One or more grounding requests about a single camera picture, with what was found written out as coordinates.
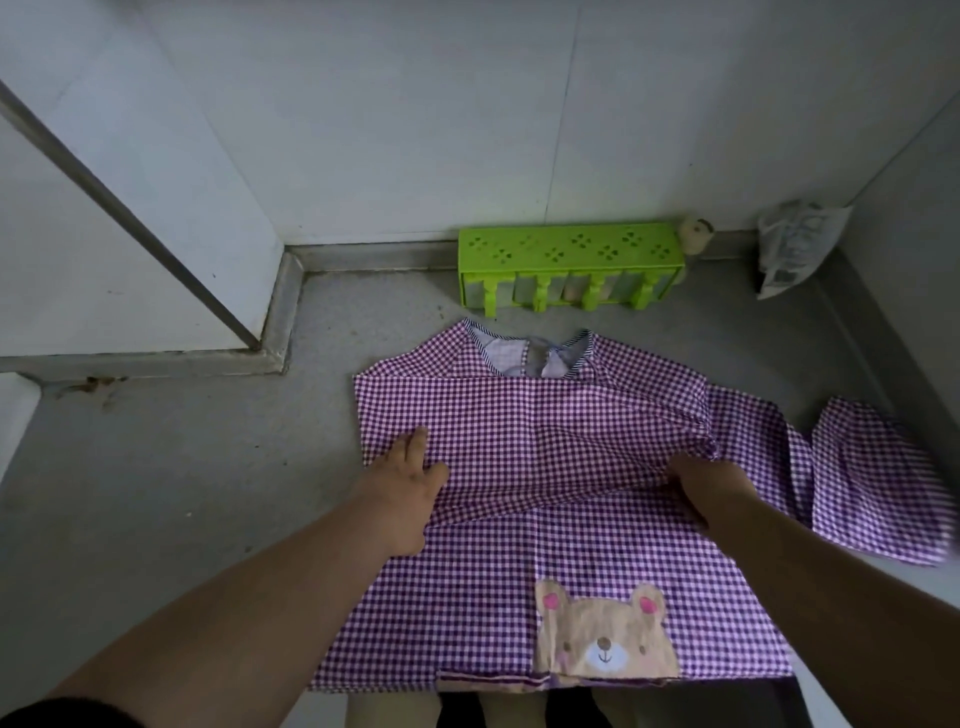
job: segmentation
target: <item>plastic bag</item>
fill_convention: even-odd
[[[758,299],[769,299],[813,275],[833,250],[852,206],[820,207],[795,200],[760,215]]]

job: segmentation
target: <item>bear face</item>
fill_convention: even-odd
[[[536,595],[542,626],[535,671],[600,679],[680,677],[657,587],[640,584],[627,603],[570,599],[563,586],[544,580],[537,582]]]

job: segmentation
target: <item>green shoe rack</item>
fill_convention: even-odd
[[[636,309],[666,295],[684,268],[667,223],[460,231],[460,301],[495,316],[498,306],[627,303]]]

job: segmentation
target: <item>concrete floor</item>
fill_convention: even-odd
[[[46,388],[0,491],[0,712],[336,503],[358,471],[351,376],[463,315],[453,273],[316,276],[284,376]],[[881,401],[816,287],[759,303],[741,261],[701,263],[643,312],[510,309],[490,325],[555,341],[594,328],[773,400],[804,427],[831,395]],[[757,704],[751,690],[744,705]],[[691,694],[662,692],[676,706],[651,708],[650,693],[637,709],[690,724]],[[770,724],[732,709],[731,694],[718,703],[730,724]],[[290,724],[342,725],[344,706],[308,696]]]

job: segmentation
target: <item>gingham fabric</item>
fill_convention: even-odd
[[[813,529],[824,538],[911,564],[947,556],[952,499],[898,423],[830,400],[813,430],[813,462]]]
[[[816,526],[833,507],[818,497],[819,469],[840,447],[826,443],[844,438],[850,424],[821,429],[821,445],[811,449],[770,402],[590,332],[564,345],[571,350],[587,338],[563,378],[503,376],[496,365],[510,362],[486,356],[478,329],[490,335],[463,321],[355,379],[365,462],[425,425],[427,458],[447,463],[450,480],[423,552],[387,564],[311,688],[429,690],[439,679],[550,687],[551,676],[532,671],[534,583],[543,578],[574,598],[626,600],[640,582],[659,587],[682,679],[791,674],[782,635],[736,565],[661,487],[663,471],[679,450],[731,459],[768,502]],[[842,413],[846,405],[835,406]],[[875,434],[871,411],[860,406],[857,426]],[[904,462],[905,441],[881,441]],[[903,487],[941,488],[907,460],[924,479],[902,478]],[[840,492],[843,474],[825,472],[831,492]],[[929,528],[929,520],[899,512],[858,514],[900,530]],[[889,527],[858,533],[855,547],[874,551],[884,543],[872,535],[881,542],[893,535]],[[936,530],[914,543],[944,539]]]

